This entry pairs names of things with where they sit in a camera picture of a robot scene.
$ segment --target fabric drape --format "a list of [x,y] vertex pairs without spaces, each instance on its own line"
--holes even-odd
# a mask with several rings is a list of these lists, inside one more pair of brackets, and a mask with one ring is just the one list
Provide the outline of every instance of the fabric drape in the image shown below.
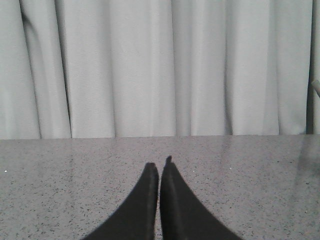
[[317,0],[0,1],[0,139],[304,134],[319,16]]

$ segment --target curtain fold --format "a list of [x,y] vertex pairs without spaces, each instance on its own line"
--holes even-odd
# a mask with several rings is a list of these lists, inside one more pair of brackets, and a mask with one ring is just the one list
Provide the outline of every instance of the curtain fold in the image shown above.
[[304,134],[318,5],[1,1],[0,139]]

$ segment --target speckled granite surface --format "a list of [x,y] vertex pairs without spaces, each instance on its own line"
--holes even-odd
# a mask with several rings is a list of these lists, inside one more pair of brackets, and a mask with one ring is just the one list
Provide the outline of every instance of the speckled granite surface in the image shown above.
[[320,239],[320,135],[0,140],[0,239],[78,240],[168,155],[243,239]]

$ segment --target gray countertop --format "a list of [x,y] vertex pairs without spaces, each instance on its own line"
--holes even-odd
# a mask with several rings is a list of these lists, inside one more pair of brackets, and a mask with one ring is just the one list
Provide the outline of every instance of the gray countertop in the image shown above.
[[78,240],[168,155],[243,239],[320,239],[320,135],[0,140],[0,239]]

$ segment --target white curtain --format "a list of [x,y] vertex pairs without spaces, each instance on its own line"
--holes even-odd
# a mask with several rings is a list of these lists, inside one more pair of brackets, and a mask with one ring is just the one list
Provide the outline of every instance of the white curtain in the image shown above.
[[304,134],[319,23],[317,0],[1,0],[0,139]]

